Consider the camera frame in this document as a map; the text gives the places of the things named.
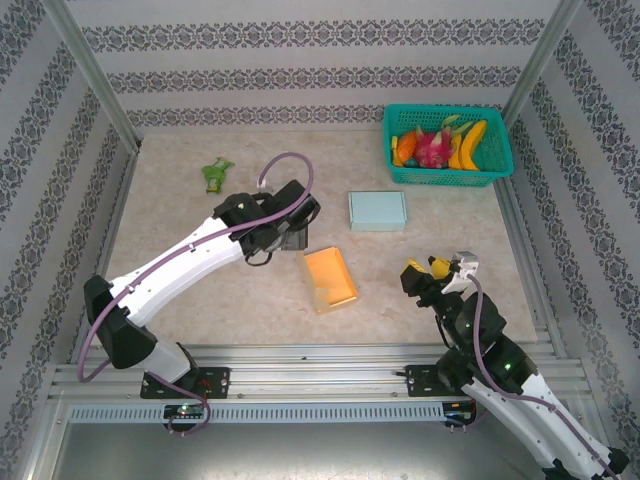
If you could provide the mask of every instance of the cardboard box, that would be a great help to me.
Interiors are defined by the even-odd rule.
[[[297,252],[297,260],[313,296],[316,312],[327,313],[358,298],[347,266],[336,247],[308,255]]]
[[[349,192],[352,232],[393,232],[407,226],[404,192]]]

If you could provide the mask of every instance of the metal pole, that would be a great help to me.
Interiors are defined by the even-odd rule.
[[[509,100],[507,100],[502,109],[502,118],[507,130],[511,129],[516,118],[518,118],[522,106],[527,101],[529,92],[538,81],[538,78],[540,78],[540,75],[542,75],[542,71],[553,55],[556,45],[558,45],[580,5],[582,5],[581,0],[560,0],[558,3],[527,65],[516,82]]]
[[[140,139],[136,130],[113,91],[107,76],[102,71],[82,30],[67,7],[66,1],[43,0],[42,4],[84,74],[87,83],[107,112],[127,151],[137,153]]]

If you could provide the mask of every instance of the patterned wallpaper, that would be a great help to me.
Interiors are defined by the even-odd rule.
[[[511,131],[512,178],[570,355],[640,478],[640,2],[585,1]]]
[[[0,479],[82,317],[129,155],[37,0],[0,5]]]
[[[394,102],[503,104],[557,0],[75,0],[142,134],[379,128]]]

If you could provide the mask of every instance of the light blue box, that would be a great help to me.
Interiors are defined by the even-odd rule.
[[[349,192],[352,232],[393,232],[407,226],[404,192]]]

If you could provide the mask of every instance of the green toy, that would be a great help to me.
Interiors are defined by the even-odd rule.
[[[235,165],[235,163],[225,160],[224,157],[217,157],[216,160],[213,165],[202,167],[202,173],[204,173],[204,178],[207,181],[207,193],[220,193],[220,187],[222,187],[222,182],[226,177],[224,171]]]

